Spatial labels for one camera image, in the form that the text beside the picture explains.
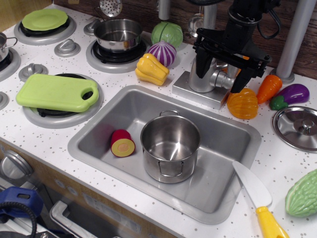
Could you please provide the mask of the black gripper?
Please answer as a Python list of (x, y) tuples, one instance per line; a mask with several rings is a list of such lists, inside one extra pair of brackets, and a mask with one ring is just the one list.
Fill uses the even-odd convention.
[(272, 57), (261, 50), (251, 38), (240, 49), (238, 46), (225, 44), (224, 31), (199, 28), (197, 33), (198, 37), (194, 43), (196, 75), (203, 78), (213, 58), (241, 69), (233, 83), (231, 93), (240, 93), (251, 78), (261, 77), (266, 65), (272, 60)]

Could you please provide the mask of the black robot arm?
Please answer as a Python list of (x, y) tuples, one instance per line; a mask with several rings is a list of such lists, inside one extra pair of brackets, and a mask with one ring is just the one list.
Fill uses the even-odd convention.
[(235, 0), (228, 9), (225, 30), (199, 28), (194, 43), (198, 63), (196, 75), (203, 78), (212, 59), (237, 67), (240, 72), (231, 87), (232, 93), (239, 93), (251, 78), (261, 77), (272, 58), (253, 42), (252, 35), (255, 29), (260, 29), (264, 13), (269, 13), (280, 25), (273, 10), (278, 6), (278, 0)]

